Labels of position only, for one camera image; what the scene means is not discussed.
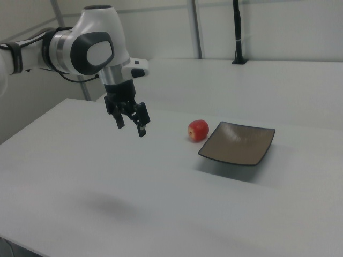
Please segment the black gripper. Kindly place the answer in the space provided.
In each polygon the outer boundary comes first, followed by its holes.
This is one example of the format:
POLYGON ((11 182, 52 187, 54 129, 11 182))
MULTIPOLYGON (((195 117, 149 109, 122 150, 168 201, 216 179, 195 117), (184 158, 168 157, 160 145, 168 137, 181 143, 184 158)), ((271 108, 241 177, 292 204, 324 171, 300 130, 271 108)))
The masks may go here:
POLYGON ((125 123, 121 114, 121 110, 117 104, 129 103, 130 107, 129 118, 135 123, 139 137, 146 135, 146 125, 150 122, 150 117, 144 102, 136 103, 135 101, 135 86, 133 80, 127 80, 116 85, 105 85, 107 95, 104 97, 106 110, 109 115, 112 115, 119 129, 123 128, 125 123))

